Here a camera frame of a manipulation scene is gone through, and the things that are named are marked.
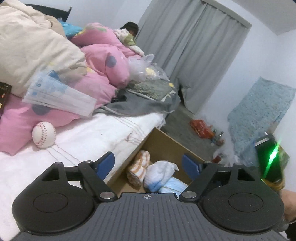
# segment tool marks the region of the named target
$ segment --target curtain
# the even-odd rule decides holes
[[[216,88],[248,29],[200,0],[153,0],[140,20],[137,44],[182,88],[196,114]]]

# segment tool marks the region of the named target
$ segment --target pink blanket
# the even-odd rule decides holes
[[[129,82],[127,58],[140,56],[125,47],[113,30],[99,23],[88,24],[71,41],[82,47],[87,65],[93,70],[69,86],[96,98],[97,108],[109,103],[117,88],[124,88]],[[32,139],[32,129],[40,121],[59,127],[78,118],[73,113],[22,103],[21,98],[11,95],[0,121],[0,151],[17,153]]]

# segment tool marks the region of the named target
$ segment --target baseball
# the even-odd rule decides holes
[[[33,128],[33,142],[40,149],[51,147],[55,143],[56,136],[57,134],[54,126],[49,122],[39,122]]]

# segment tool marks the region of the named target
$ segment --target gray ribbed panel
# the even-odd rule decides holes
[[[284,241],[275,231],[254,236],[228,233],[212,225],[195,204],[173,194],[122,194],[100,204],[94,216],[72,232],[53,237],[21,233],[13,241]]]

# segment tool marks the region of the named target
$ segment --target gray polka dot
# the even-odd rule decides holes
[[[105,65],[109,68],[113,68],[115,65],[116,65],[116,58],[112,55],[108,56],[106,58],[106,62],[105,62]]]
[[[46,115],[48,112],[51,111],[51,108],[43,105],[33,104],[32,110],[35,112],[36,115]]]

